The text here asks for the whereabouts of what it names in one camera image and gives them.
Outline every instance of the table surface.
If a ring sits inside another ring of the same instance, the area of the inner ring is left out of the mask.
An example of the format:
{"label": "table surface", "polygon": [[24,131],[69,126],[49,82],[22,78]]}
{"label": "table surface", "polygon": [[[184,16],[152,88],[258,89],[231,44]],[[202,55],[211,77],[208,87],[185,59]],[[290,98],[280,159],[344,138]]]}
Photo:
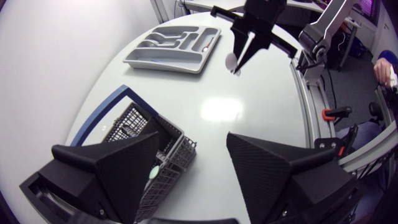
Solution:
{"label": "table surface", "polygon": [[[226,148],[228,132],[305,147],[299,91],[290,59],[277,47],[260,50],[232,75],[224,61],[233,49],[231,23],[208,12],[168,21],[161,26],[212,26],[221,36],[199,74],[133,69],[122,60],[150,30],[113,58],[91,89],[70,130],[69,145],[87,117],[115,89],[132,88],[162,116],[197,141],[197,156],[162,202],[155,217],[179,220],[237,218],[249,223],[234,167]],[[274,26],[273,33],[301,51],[299,43]],[[85,144],[101,142],[123,108],[105,116]]]}

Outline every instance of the robotic arm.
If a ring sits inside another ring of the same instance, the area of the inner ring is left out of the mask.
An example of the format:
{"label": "robotic arm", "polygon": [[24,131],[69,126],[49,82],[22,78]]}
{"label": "robotic arm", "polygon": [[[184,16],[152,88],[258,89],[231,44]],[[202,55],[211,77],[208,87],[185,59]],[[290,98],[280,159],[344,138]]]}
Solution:
{"label": "robotic arm", "polygon": [[[321,74],[319,65],[326,62],[326,53],[330,48],[331,38],[338,30],[345,17],[353,7],[356,0],[333,0],[319,20],[305,26],[299,36],[299,42],[303,46],[298,69],[305,71],[306,79],[314,84]],[[272,33],[272,28],[278,16],[286,6],[286,0],[247,0],[244,5],[243,17],[219,7],[214,7],[212,16],[221,16],[233,21],[231,30],[234,33],[234,54],[241,60],[234,69],[237,72],[259,49],[268,49],[274,44],[293,58],[297,49]],[[241,57],[244,46],[248,40],[248,34],[255,33],[255,37],[249,44],[247,51]]]}

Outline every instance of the gray plastic basket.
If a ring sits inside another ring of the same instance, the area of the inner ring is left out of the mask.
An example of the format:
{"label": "gray plastic basket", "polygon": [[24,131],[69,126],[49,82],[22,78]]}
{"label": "gray plastic basket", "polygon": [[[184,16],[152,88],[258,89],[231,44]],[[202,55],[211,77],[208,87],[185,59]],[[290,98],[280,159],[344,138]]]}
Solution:
{"label": "gray plastic basket", "polygon": [[[131,103],[120,118],[115,120],[104,141],[117,141],[137,136],[151,118],[151,115],[144,109]],[[167,147],[159,150],[156,155],[153,167],[159,166],[160,171],[154,179],[148,180],[136,214],[136,222],[153,215],[159,203],[171,191],[196,154],[196,143],[184,136],[181,129],[161,115],[156,116],[155,119],[173,138]]]}

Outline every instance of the gray cutlery tray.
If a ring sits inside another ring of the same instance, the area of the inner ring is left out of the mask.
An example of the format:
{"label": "gray cutlery tray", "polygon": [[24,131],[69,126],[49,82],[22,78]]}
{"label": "gray cutlery tray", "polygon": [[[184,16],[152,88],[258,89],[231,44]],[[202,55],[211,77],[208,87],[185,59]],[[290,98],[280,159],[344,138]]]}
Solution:
{"label": "gray cutlery tray", "polygon": [[220,32],[206,26],[158,27],[123,62],[132,68],[200,73]]}

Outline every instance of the person's hand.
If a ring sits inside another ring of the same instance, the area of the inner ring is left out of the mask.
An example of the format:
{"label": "person's hand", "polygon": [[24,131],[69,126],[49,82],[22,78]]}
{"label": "person's hand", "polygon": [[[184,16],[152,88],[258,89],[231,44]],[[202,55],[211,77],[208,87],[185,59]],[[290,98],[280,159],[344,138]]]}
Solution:
{"label": "person's hand", "polygon": [[385,58],[377,60],[373,67],[374,76],[380,85],[390,87],[391,64]]}

